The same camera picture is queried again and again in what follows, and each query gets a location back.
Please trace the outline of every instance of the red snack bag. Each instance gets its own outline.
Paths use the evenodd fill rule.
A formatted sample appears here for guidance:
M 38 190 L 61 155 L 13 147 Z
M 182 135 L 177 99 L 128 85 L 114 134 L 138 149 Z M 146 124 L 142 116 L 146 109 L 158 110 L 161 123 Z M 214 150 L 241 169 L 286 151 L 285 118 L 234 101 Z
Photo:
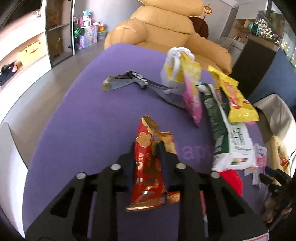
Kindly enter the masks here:
M 141 118 L 134 153 L 136 183 L 132 190 L 132 204 L 126 208 L 128 211 L 149 210 L 165 202 L 160 159 L 152 155 L 153 135 L 146 121 Z

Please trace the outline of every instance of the gift box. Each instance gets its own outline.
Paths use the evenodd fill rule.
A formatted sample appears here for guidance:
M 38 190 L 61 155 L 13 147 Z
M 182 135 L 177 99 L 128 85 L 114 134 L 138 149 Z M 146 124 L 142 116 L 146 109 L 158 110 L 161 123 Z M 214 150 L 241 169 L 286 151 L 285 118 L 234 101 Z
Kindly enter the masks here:
M 44 43 L 42 40 L 38 40 L 36 43 L 32 43 L 20 51 L 18 59 L 22 62 L 22 65 L 26 67 L 45 54 Z
M 83 27 L 83 17 L 78 17 L 77 27 Z
M 86 48 L 98 42 L 98 26 L 90 26 L 84 28 L 83 35 L 79 38 L 79 45 L 82 48 Z

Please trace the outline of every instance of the sofa armrest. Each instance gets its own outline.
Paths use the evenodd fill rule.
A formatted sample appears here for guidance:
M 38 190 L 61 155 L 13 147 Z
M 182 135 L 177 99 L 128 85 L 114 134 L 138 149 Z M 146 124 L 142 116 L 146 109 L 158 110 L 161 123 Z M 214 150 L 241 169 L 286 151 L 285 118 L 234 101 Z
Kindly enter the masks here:
M 107 49 L 111 45 L 117 43 L 139 44 L 148 37 L 148 29 L 143 22 L 137 19 L 130 19 L 120 22 L 107 35 L 104 48 Z
M 201 37 L 199 34 L 192 34 L 185 44 L 185 48 L 190 49 L 192 53 L 213 61 L 225 74 L 232 72 L 232 57 L 228 50 Z

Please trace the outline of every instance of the metal screw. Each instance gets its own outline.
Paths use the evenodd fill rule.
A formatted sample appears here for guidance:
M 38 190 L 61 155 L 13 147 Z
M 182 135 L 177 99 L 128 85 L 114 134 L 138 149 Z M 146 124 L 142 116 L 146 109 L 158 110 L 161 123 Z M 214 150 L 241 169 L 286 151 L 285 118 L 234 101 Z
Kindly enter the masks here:
M 212 172 L 212 173 L 211 173 L 211 177 L 217 179 L 217 178 L 220 177 L 220 174 L 217 173 L 217 172 Z
M 84 172 L 77 173 L 77 175 L 76 175 L 77 179 L 83 179 L 85 177 L 86 177 L 86 174 Z
M 178 163 L 178 164 L 176 165 L 176 167 L 177 167 L 178 169 L 185 169 L 187 166 L 186 166 L 185 163 L 180 162 L 180 163 Z
M 121 168 L 121 165 L 119 165 L 119 164 L 113 164 L 110 168 L 112 170 L 114 170 L 114 171 L 117 171 L 117 170 L 119 170 Z

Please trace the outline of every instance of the green snack bag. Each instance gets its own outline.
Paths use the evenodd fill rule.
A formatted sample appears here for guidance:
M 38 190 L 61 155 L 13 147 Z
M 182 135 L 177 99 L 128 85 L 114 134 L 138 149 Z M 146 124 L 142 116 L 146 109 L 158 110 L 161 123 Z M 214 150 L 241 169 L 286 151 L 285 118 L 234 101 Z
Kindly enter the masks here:
M 256 164 L 255 153 L 246 124 L 228 121 L 217 99 L 213 85 L 197 83 L 196 86 L 209 114 L 214 134 L 215 147 L 212 170 L 241 170 L 254 166 Z

